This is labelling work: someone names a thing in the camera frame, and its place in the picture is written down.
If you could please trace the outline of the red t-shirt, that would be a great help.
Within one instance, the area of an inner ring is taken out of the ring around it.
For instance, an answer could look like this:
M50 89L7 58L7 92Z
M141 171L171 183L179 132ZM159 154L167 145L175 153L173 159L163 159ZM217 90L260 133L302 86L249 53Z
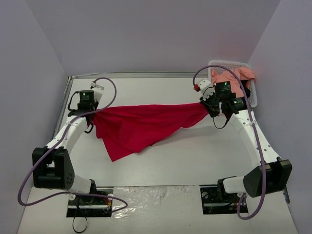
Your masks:
M96 113L96 136L111 161L140 153L180 128L190 128L208 115L200 103L110 107Z

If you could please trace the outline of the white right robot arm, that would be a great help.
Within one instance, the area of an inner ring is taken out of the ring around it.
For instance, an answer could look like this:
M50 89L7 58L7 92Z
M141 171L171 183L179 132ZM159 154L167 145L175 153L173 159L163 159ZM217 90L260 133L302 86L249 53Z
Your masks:
M236 129L252 161L253 169L246 175L218 180L217 198L228 201L234 194L246 194L255 198L284 190L292 164L289 160L282 159L271 147L245 99L219 99L211 95L209 98L200 98L200 103L212 118L218 114L226 117L226 123Z

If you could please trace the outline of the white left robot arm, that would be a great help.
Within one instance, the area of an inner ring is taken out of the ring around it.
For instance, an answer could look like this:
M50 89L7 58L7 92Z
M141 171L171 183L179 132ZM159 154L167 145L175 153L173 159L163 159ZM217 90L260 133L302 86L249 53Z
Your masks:
M32 153L33 164L40 164L33 171L36 188L57 189L71 193L80 193L80 198L87 204L96 202L98 191L90 179L75 174L70 153L77 140L87 129L93 128L94 114L81 114L95 111L104 93L104 88L76 91L79 102L76 109L69 109L65 125L58 134L43 148L35 148Z

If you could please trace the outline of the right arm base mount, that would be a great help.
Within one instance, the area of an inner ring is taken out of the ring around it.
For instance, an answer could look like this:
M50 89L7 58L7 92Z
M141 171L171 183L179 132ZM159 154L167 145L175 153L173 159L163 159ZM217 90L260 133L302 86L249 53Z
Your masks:
M221 179L216 184L202 184L199 188L204 215L237 214L240 197L226 193Z

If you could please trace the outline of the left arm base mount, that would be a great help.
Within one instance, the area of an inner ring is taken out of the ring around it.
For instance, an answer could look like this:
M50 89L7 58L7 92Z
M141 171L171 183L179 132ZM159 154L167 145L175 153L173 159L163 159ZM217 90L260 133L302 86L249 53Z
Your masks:
M111 217L112 203L111 198L70 194L66 217Z

